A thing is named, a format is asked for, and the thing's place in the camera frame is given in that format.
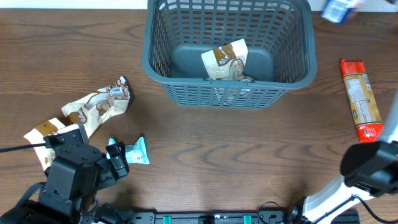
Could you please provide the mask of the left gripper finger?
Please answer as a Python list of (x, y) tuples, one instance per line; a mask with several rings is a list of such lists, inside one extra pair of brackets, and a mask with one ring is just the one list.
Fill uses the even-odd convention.
[(118, 154), (114, 159), (114, 167), (118, 174), (128, 174), (129, 166), (126, 160), (126, 150), (123, 142), (117, 142), (115, 148), (118, 150)]
[(106, 157), (115, 157), (118, 156), (118, 145), (112, 144), (106, 146), (107, 156)]

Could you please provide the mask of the grey plastic basket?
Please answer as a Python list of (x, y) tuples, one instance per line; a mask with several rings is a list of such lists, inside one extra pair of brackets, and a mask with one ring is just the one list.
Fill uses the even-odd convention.
[(308, 86), (317, 60), (306, 0), (154, 0), (142, 67), (182, 106), (267, 108)]

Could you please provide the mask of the blue Kleenex tissue pack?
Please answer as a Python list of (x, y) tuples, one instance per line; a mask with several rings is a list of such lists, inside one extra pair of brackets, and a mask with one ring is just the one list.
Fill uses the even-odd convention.
[(327, 0), (320, 17), (335, 24), (344, 24), (358, 4), (358, 0)]

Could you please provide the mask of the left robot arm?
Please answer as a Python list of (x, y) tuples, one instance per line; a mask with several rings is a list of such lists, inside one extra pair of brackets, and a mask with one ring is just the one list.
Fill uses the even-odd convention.
[(61, 144), (45, 171), (46, 182), (32, 185), (1, 223), (129, 223), (133, 212), (108, 203), (98, 206), (97, 191), (129, 173), (123, 142), (106, 146)]

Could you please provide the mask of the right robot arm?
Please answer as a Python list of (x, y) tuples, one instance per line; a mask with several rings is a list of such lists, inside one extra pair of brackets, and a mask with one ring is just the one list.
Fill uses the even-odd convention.
[(397, 193), (397, 98), (377, 141), (351, 146), (340, 164), (340, 175), (321, 191), (306, 197), (293, 223), (331, 223), (361, 203), (380, 223), (397, 223), (378, 217), (367, 200)]

